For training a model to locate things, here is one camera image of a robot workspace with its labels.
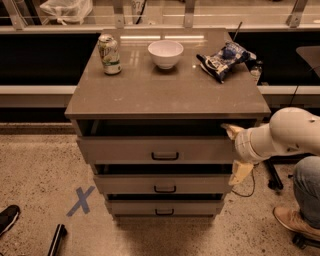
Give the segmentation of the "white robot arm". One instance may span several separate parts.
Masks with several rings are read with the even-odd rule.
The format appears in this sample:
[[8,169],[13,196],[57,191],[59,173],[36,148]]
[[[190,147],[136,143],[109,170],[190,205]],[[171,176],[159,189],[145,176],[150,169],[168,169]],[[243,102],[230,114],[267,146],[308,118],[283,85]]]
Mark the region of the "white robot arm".
[[229,179],[231,186],[241,183],[255,164],[273,156],[320,155],[320,117],[301,108],[280,109],[268,124],[259,127],[245,129],[227,123],[221,127],[237,152]]

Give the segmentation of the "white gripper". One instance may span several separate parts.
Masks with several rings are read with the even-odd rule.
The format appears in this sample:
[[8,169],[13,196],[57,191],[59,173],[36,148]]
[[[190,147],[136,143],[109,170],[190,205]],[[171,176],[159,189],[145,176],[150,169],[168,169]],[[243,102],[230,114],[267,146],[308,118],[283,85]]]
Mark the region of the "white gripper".
[[243,161],[233,161],[229,185],[234,186],[240,184],[251,173],[253,164],[271,157],[270,128],[268,125],[262,125],[244,129],[227,123],[222,123],[221,127],[226,130],[231,140],[235,140],[235,149]]

